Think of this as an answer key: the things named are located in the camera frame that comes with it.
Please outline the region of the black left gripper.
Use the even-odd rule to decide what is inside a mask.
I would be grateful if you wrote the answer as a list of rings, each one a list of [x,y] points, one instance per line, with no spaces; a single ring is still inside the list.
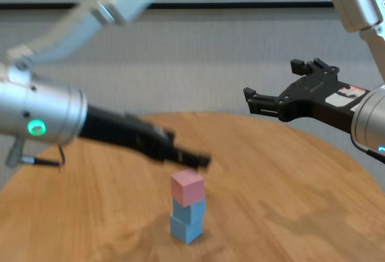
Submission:
[[[89,106],[80,138],[135,150],[153,160],[206,169],[211,157],[174,147],[174,133],[133,115],[123,116]]]

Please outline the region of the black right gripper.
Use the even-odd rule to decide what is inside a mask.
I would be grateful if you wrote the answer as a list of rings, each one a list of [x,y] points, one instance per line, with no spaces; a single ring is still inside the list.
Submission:
[[[338,80],[339,68],[319,58],[313,61],[292,59],[291,70],[301,78],[278,97],[243,89],[251,114],[274,117],[283,122],[313,118],[343,132],[351,132],[354,107],[369,90]]]

